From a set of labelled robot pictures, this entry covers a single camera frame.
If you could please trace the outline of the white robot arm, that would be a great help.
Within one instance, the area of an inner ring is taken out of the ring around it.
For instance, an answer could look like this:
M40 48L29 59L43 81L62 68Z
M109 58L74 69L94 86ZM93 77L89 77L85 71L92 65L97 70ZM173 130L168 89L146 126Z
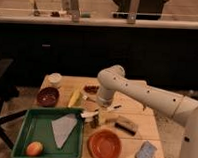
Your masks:
M197 100L147 84L132 83L125 77L125 70L118 64L99 71L97 80L99 90L96 102L100 107L109 107L117 91L169 116L185 128L179 158L198 158Z

